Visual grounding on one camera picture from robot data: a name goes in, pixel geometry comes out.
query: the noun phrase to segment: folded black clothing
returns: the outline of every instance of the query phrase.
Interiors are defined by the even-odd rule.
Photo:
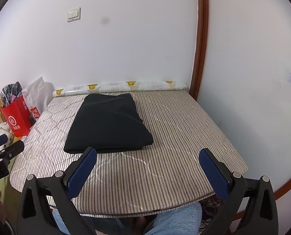
[[[75,116],[64,151],[77,154],[92,147],[97,153],[113,153],[151,144],[153,137],[140,119],[131,94],[90,94]]]

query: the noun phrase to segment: plaid cloth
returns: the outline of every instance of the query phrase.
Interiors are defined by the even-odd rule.
[[[13,95],[16,96],[14,100],[16,100],[18,97],[22,95],[22,86],[19,82],[16,82],[15,84],[6,85],[4,88],[2,88],[0,97],[3,107],[6,107],[12,103]]]

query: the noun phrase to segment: striped mattress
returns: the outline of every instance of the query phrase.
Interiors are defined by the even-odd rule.
[[[96,217],[146,215],[212,195],[198,161],[199,151],[205,147],[231,171],[243,174],[248,170],[222,131],[186,91],[130,94],[154,143],[138,151],[99,154],[82,191],[72,200],[80,213]],[[57,97],[50,102],[15,161],[10,174],[15,189],[22,191],[29,174],[49,177],[78,159],[80,154],[65,153],[63,147],[86,96]],[[48,201],[55,207],[51,197]]]

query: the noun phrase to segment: black fabric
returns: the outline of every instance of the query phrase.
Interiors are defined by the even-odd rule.
[[[98,154],[113,153],[151,144],[153,137],[142,123],[131,94],[90,94],[75,116],[64,151],[77,154],[92,147]]]

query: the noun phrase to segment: light blue pants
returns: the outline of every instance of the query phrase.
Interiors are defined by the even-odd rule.
[[[53,216],[60,231],[69,235],[58,211]],[[131,228],[126,218],[82,217],[91,229],[108,235],[129,235]],[[179,209],[157,215],[145,229],[145,235],[197,235],[202,218],[200,203],[194,203]]]

